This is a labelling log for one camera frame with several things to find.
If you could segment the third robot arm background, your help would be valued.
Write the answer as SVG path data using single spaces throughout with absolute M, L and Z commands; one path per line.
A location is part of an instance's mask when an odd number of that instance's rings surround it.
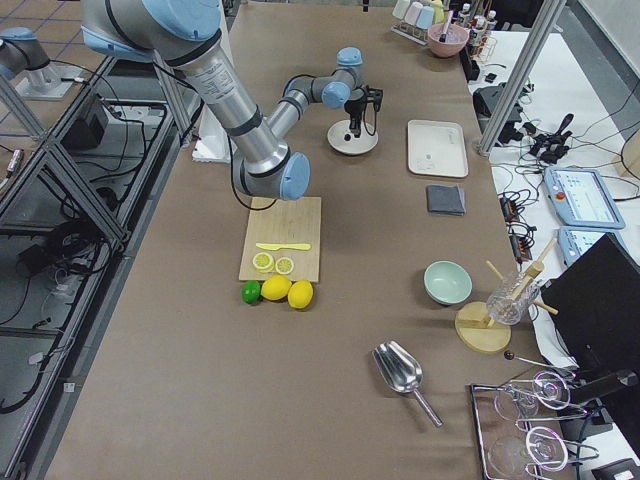
M 35 33 L 26 27 L 10 27 L 1 31 L 1 76 L 14 79 L 23 71 L 47 67 L 50 58 Z

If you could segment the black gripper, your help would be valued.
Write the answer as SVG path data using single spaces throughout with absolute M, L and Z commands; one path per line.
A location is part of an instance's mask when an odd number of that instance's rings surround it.
M 344 110 L 349 115 L 349 130 L 355 138 L 361 136 L 361 125 L 367 104 L 367 93 L 363 89 L 354 90 L 347 102 L 344 104 Z

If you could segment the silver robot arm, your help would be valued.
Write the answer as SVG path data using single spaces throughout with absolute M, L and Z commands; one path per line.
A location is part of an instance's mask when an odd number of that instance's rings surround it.
M 345 47 L 329 76 L 290 82 L 266 117 L 222 48 L 216 1 L 85 1 L 85 44 L 105 56 L 150 63 L 160 58 L 185 75 L 241 155 L 232 184 L 252 197 L 298 200 L 310 181 L 308 158 L 284 139 L 312 103 L 337 109 L 364 86 L 359 49 Z

